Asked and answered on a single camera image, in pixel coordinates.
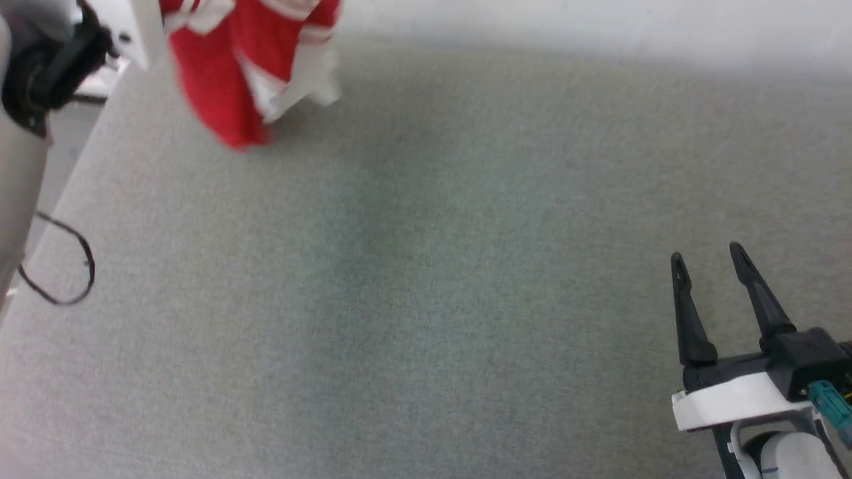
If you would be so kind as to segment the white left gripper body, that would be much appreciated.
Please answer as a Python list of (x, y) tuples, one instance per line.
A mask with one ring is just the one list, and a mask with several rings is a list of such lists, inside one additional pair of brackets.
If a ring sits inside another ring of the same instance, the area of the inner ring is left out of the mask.
[(128, 0), (130, 5), (130, 43), (128, 58), (147, 70), (164, 52), (166, 36), (160, 0)]

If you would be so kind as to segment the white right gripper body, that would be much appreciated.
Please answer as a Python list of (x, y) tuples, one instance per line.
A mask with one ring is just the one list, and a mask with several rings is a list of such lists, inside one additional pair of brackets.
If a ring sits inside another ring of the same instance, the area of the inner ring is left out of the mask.
[(763, 424), (813, 418), (813, 406), (790, 401), (766, 372), (769, 355), (751, 353), (714, 362), (682, 359), (684, 388), (672, 395), (672, 412), (682, 432), (734, 422)]

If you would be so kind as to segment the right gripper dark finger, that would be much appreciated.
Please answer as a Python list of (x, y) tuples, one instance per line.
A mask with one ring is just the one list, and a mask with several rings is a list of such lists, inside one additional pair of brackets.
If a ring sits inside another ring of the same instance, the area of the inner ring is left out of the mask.
[(761, 333), (759, 343), (768, 345), (778, 335), (796, 333), (797, 328), (792, 324), (790, 317), (780, 305), (743, 245), (733, 241), (728, 248), (738, 280), (740, 284), (745, 286), (749, 300), (751, 300), (755, 320)]
[(706, 336), (693, 296), (693, 282), (684, 258), (678, 252), (670, 256), (672, 290), (678, 334), (678, 356), (683, 367), (705, 367), (718, 361), (718, 351)]

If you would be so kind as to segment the red and white t-shirt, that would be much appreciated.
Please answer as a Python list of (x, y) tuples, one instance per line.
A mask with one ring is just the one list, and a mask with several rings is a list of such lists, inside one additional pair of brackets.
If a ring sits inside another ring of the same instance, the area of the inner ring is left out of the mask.
[(296, 103), (340, 98), (333, 36), (343, 0), (158, 2), (188, 102), (225, 145), (264, 144)]

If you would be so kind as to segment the grey fabric sofa seat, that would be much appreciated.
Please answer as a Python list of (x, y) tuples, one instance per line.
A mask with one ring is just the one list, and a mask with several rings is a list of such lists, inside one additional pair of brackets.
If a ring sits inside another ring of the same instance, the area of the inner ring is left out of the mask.
[(264, 148), (170, 61), (122, 79), (55, 215), (89, 297), (19, 292), (0, 451), (49, 479), (722, 479), (678, 431), (670, 255), (757, 350), (728, 245), (852, 339), (852, 86), (350, 43)]

